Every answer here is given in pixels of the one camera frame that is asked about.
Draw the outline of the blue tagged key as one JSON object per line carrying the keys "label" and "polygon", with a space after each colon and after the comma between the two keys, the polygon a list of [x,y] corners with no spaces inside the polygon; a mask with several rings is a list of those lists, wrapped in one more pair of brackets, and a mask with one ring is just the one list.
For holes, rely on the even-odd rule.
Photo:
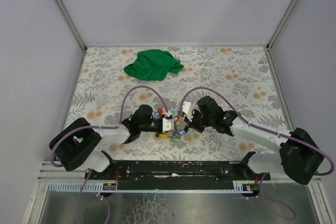
{"label": "blue tagged key", "polygon": [[183,135],[185,135],[186,133],[187,133],[186,130],[180,130],[180,131],[178,132],[179,136],[183,136]]}

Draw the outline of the blue key tag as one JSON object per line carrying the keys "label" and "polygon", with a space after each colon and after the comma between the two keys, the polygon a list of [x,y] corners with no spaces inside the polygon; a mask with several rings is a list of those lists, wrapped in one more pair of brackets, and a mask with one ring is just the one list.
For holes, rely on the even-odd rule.
{"label": "blue key tag", "polygon": [[156,112],[156,113],[154,114],[154,116],[153,116],[154,119],[157,119],[157,118],[159,118],[159,117],[160,117],[159,112]]}

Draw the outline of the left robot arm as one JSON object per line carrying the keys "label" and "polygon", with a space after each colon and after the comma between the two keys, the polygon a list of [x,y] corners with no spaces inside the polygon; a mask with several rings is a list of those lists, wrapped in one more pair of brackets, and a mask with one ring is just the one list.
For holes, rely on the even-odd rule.
{"label": "left robot arm", "polygon": [[85,118],[79,118],[51,140],[51,160],[58,159],[60,164],[53,165],[68,172],[79,168],[102,172],[112,163],[103,145],[132,143],[142,132],[160,135],[174,130],[175,121],[170,114],[154,116],[153,109],[146,104],[139,106],[118,126],[93,126]]}

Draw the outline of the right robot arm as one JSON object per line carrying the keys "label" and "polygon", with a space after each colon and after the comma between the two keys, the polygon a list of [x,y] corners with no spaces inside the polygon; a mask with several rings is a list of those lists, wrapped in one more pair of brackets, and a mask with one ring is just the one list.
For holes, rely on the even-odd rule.
{"label": "right robot arm", "polygon": [[184,101],[181,114],[187,128],[202,133],[207,127],[220,134],[244,138],[257,143],[272,154],[253,154],[247,166],[256,174],[285,174],[293,181],[307,185],[315,175],[324,157],[307,131],[278,132],[276,129],[251,123],[233,110],[223,110],[210,96],[197,102],[197,106]]}

